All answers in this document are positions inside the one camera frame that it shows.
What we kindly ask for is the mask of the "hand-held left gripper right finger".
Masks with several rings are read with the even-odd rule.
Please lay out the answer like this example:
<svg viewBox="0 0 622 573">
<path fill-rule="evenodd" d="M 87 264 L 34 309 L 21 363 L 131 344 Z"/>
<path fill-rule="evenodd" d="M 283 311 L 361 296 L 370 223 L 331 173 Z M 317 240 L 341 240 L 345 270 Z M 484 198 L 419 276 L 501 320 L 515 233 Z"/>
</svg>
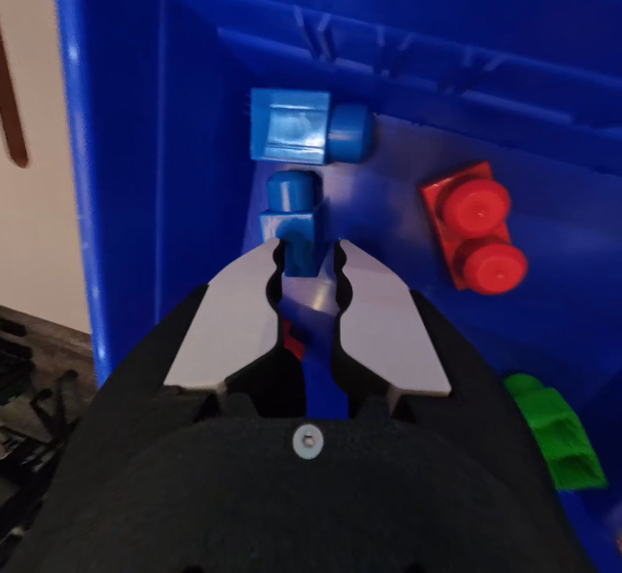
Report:
<svg viewBox="0 0 622 573">
<path fill-rule="evenodd" d="M 452 385 L 407 284 L 349 240 L 334 245 L 331 375 L 351 409 L 372 397 L 447 398 Z"/>
</svg>

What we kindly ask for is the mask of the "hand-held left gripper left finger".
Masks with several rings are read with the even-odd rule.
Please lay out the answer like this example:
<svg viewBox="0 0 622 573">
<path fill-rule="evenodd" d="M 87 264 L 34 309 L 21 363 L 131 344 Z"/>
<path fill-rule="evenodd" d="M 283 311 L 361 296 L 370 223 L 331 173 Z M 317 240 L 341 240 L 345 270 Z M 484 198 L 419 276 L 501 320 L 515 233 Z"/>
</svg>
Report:
<svg viewBox="0 0 622 573">
<path fill-rule="evenodd" d="M 281 240 L 267 240 L 209 281 L 165 386 L 245 393 L 257 407 L 281 401 L 283 332 L 269 287 L 281 284 L 282 250 Z"/>
</svg>

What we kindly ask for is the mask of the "blue single-stud block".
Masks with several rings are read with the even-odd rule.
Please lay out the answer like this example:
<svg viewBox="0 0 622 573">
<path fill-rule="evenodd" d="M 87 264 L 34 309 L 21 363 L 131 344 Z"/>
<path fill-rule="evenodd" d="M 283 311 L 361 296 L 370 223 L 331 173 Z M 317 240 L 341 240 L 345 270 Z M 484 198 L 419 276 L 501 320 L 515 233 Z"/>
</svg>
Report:
<svg viewBox="0 0 622 573">
<path fill-rule="evenodd" d="M 359 164 L 371 153 L 376 117 L 328 91 L 253 88 L 250 155 L 257 162 Z"/>
<path fill-rule="evenodd" d="M 320 180 L 313 172 L 285 170 L 266 182 L 268 208 L 259 214 L 263 241 L 284 242 L 284 275 L 317 277 L 328 243 Z"/>
</svg>

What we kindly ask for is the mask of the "red two-stud block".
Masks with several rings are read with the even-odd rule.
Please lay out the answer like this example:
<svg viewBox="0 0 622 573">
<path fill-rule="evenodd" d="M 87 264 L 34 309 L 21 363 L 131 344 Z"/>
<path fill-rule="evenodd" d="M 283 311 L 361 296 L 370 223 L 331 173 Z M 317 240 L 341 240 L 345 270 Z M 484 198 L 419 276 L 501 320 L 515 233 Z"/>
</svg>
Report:
<svg viewBox="0 0 622 573">
<path fill-rule="evenodd" d="M 417 189 L 457 290 L 500 296 L 524 281 L 528 262 L 507 226 L 511 196 L 489 162 L 463 165 Z"/>
</svg>

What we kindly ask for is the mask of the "blue plastic bin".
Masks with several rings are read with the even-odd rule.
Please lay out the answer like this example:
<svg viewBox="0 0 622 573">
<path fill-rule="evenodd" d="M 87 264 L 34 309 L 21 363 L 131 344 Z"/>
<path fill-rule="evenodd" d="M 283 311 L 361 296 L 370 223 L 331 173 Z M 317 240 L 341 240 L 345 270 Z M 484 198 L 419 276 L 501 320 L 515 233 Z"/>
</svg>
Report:
<svg viewBox="0 0 622 573">
<path fill-rule="evenodd" d="M 578 413 L 609 482 L 561 493 L 600 572 L 621 553 L 621 0 L 57 0 L 99 385 L 192 289 L 261 243 L 251 90 L 376 114 L 360 165 L 312 165 L 326 235 L 422 292 L 500 375 Z M 420 183 L 488 161 L 527 258 L 458 290 Z"/>
</svg>

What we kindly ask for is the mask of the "red single-stud block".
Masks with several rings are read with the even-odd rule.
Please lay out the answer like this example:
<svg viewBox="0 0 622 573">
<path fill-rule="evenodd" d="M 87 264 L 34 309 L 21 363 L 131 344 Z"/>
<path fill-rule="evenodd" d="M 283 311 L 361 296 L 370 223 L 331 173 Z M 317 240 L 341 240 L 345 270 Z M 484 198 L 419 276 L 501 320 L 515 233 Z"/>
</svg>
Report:
<svg viewBox="0 0 622 573">
<path fill-rule="evenodd" d="M 305 357 L 305 345 L 298 337 L 292 334 L 294 329 L 292 323 L 287 319 L 283 320 L 283 330 L 284 348 L 290 351 L 299 362 L 302 362 Z"/>
</svg>

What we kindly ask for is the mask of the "green single-stud block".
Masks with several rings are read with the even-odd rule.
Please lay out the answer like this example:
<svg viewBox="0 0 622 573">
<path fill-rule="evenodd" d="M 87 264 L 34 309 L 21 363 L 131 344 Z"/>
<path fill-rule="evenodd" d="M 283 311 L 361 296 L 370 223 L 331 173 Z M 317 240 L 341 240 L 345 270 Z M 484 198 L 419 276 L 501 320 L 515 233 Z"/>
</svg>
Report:
<svg viewBox="0 0 622 573">
<path fill-rule="evenodd" d="M 523 373 L 506 377 L 504 386 L 531 429 L 557 490 L 608 488 L 579 416 L 556 389 Z"/>
</svg>

